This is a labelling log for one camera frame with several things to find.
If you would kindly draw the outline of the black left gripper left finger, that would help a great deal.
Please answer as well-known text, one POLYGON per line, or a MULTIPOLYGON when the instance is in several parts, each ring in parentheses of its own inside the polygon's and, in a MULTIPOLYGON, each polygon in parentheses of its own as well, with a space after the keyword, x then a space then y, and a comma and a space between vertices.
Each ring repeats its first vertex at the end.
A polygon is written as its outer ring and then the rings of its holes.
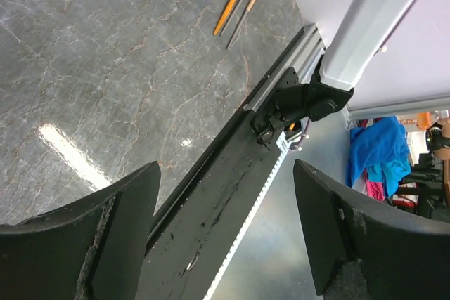
POLYGON ((133 299, 160 187, 157 162, 1 226, 2 299, 133 299))

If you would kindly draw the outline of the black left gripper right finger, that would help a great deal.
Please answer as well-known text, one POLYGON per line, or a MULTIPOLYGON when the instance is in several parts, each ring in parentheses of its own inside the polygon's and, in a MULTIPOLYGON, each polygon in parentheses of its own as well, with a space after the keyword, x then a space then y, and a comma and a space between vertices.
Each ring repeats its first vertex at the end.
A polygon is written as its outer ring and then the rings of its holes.
POLYGON ((448 299, 449 224, 395 209, 297 160, 297 208, 316 293, 356 262, 372 299, 448 299))

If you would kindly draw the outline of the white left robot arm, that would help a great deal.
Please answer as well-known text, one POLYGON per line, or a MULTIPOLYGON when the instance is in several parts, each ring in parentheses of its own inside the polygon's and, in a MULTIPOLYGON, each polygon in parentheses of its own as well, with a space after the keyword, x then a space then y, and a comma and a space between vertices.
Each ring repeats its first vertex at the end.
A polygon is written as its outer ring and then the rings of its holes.
POLYGON ((415 0, 1 0, 1 298, 209 299, 415 0))

